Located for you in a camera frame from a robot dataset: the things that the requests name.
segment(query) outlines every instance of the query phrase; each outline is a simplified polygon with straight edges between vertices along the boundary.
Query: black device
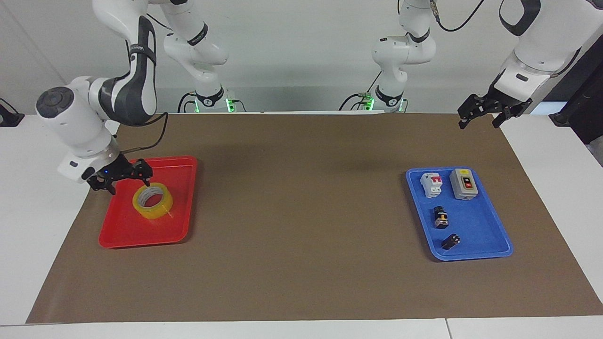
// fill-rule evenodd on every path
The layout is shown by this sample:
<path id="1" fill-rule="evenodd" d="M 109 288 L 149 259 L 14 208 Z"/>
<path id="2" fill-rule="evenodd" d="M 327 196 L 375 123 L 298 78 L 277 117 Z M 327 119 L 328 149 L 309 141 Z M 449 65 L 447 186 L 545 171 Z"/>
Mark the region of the black device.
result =
<path id="1" fill-rule="evenodd" d="M 149 187 L 149 179 L 152 176 L 153 169 L 144 159 L 138 159 L 135 163 L 130 163 L 120 153 L 114 162 L 90 176 L 86 182 L 94 191 L 108 191 L 112 195 L 115 195 L 114 182 L 124 179 L 139 179 Z"/>
<path id="2" fill-rule="evenodd" d="M 22 113 L 10 113 L 2 104 L 0 104 L 0 116 L 2 116 L 2 122 L 0 127 L 17 127 L 25 114 Z"/>
<path id="3" fill-rule="evenodd" d="M 448 227 L 448 213 L 444 211 L 444 207 L 437 206 L 434 208 L 435 228 L 445 229 Z"/>
<path id="4" fill-rule="evenodd" d="M 595 58 L 591 60 L 591 63 L 599 62 L 598 65 L 591 70 L 592 65 L 583 65 L 582 60 L 576 64 L 586 68 L 585 71 L 579 69 L 576 72 L 572 70 L 567 77 L 555 87 L 554 91 L 562 92 L 564 90 L 573 90 L 576 84 L 571 82 L 571 77 L 581 78 L 585 75 L 586 71 L 590 71 L 583 84 L 577 88 L 576 92 L 567 100 L 567 104 L 563 109 L 558 112 L 549 115 L 553 123 L 559 127 L 571 127 L 576 135 L 584 144 L 589 144 L 593 140 L 603 135 L 603 114 L 601 114 L 601 104 L 603 104 L 603 97 L 600 95 L 603 89 L 603 62 L 599 61 L 601 58 L 598 54 L 593 55 L 593 52 L 600 52 L 603 50 L 603 38 L 599 38 L 596 45 L 587 52 L 585 56 Z M 556 93 L 557 100 L 566 99 L 562 97 L 562 93 Z"/>
<path id="5" fill-rule="evenodd" d="M 480 97 L 477 94 L 472 94 L 459 107 L 458 114 L 461 120 L 458 125 L 461 130 L 464 130 L 471 120 L 488 113 L 500 113 L 492 120 L 492 125 L 499 128 L 503 122 L 521 116 L 532 104 L 532 99 L 521 102 L 494 88 L 497 80 L 498 78 L 492 83 L 486 95 Z"/>
<path id="6" fill-rule="evenodd" d="M 455 247 L 461 242 L 461 237 L 456 234 L 451 234 L 446 240 L 442 241 L 442 248 L 445 250 L 449 250 L 452 247 Z"/>

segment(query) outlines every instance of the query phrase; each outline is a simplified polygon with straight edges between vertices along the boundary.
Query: black stand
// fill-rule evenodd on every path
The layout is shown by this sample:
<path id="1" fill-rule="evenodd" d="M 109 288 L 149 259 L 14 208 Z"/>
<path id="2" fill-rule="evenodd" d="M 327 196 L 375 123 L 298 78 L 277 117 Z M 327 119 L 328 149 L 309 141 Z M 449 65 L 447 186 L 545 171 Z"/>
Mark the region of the black stand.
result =
<path id="1" fill-rule="evenodd" d="M 580 119 L 580 115 L 599 115 L 600 111 L 597 106 L 601 104 L 601 96 L 599 94 L 601 89 L 603 89 L 603 63 L 597 66 L 584 84 L 582 84 L 576 93 L 572 95 L 565 107 L 558 113 L 550 114 L 549 118 L 553 121 L 555 126 L 572 127 L 571 121 Z M 584 119 L 592 120 L 592 118 L 588 117 L 582 117 L 580 120 Z"/>
<path id="2" fill-rule="evenodd" d="M 10 113 L 4 106 L 0 105 L 0 116 L 2 116 L 0 127 L 17 127 L 21 120 L 23 120 L 23 117 L 25 117 L 25 114 Z"/>

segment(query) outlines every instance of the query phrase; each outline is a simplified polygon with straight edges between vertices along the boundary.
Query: green indicator light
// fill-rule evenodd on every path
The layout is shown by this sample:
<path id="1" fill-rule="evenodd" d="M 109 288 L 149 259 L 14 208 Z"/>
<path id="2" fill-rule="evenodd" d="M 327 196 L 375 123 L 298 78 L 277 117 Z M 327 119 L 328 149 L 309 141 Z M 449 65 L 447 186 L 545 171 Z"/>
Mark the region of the green indicator light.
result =
<path id="1" fill-rule="evenodd" d="M 398 112 L 406 113 L 407 108 L 408 108 L 408 100 L 402 99 L 402 103 L 400 104 L 400 108 L 398 109 Z"/>
<path id="2" fill-rule="evenodd" d="M 232 113 L 235 111 L 235 105 L 232 104 L 232 101 L 230 99 L 226 99 L 226 106 L 228 107 L 228 112 Z"/>
<path id="3" fill-rule="evenodd" d="M 375 100 L 370 95 L 366 95 L 364 97 L 366 102 L 364 103 L 364 110 L 373 110 L 373 106 L 375 105 Z"/>

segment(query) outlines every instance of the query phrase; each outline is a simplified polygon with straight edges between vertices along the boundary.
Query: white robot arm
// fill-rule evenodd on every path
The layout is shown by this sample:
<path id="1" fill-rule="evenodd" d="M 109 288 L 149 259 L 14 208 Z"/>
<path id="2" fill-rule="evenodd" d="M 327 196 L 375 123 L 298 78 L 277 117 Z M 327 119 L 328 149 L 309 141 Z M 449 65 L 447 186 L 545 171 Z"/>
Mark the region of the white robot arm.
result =
<path id="1" fill-rule="evenodd" d="M 432 10 L 430 0 L 404 0 L 400 8 L 400 26 L 404 36 L 380 39 L 373 48 L 373 60 L 381 67 L 378 85 L 371 91 L 374 109 L 398 111 L 408 75 L 405 65 L 431 61 L 435 55 L 435 40 L 429 34 Z"/>
<path id="2" fill-rule="evenodd" d="M 523 114 L 532 103 L 532 94 L 555 76 L 572 55 L 575 58 L 603 24 L 601 0 L 521 1 L 524 12 L 518 23 L 511 25 L 500 16 L 503 26 L 520 37 L 519 42 L 488 93 L 483 97 L 473 94 L 460 106 L 461 128 L 487 113 L 500 112 L 493 121 L 496 128 Z"/>
<path id="3" fill-rule="evenodd" d="M 195 81 L 197 105 L 206 110 L 233 110 L 228 90 L 218 79 L 214 66 L 223 65 L 229 52 L 201 19 L 194 1 L 162 4 L 163 14 L 174 33 L 163 41 L 165 52 L 181 64 Z"/>
<path id="4" fill-rule="evenodd" d="M 38 115 L 70 150 L 59 165 L 60 173 L 77 182 L 86 181 L 95 191 L 104 189 L 112 194 L 115 193 L 112 183 L 118 180 L 141 179 L 148 185 L 153 170 L 142 159 L 131 164 L 120 152 L 104 122 L 114 120 L 142 126 L 157 109 L 157 43 L 153 25 L 145 16 L 149 4 L 162 5 L 176 33 L 188 39 L 190 51 L 195 49 L 210 64 L 226 62 L 227 52 L 219 48 L 208 33 L 207 25 L 192 11 L 193 1 L 92 1 L 97 18 L 127 41 L 130 70 L 111 79 L 78 77 L 70 84 L 52 88 L 40 96 L 36 104 Z M 205 81 L 207 86 L 198 86 L 198 90 L 209 93 L 208 88 L 213 87 L 219 92 L 221 86 L 216 85 L 215 74 L 200 78 L 211 81 Z"/>

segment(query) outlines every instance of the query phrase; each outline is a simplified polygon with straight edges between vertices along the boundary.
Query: yellow tape roll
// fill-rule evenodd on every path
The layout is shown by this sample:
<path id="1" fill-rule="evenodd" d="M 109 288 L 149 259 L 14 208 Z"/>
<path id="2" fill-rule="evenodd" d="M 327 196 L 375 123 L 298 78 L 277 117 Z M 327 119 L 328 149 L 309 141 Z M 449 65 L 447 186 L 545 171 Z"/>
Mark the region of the yellow tape roll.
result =
<path id="1" fill-rule="evenodd" d="M 161 195 L 161 201 L 155 206 L 145 207 L 147 201 L 155 196 Z M 169 193 L 168 188 L 162 183 L 151 183 L 150 187 L 143 186 L 134 193 L 132 197 L 134 208 L 147 219 L 158 219 L 166 215 L 174 205 L 174 198 Z"/>

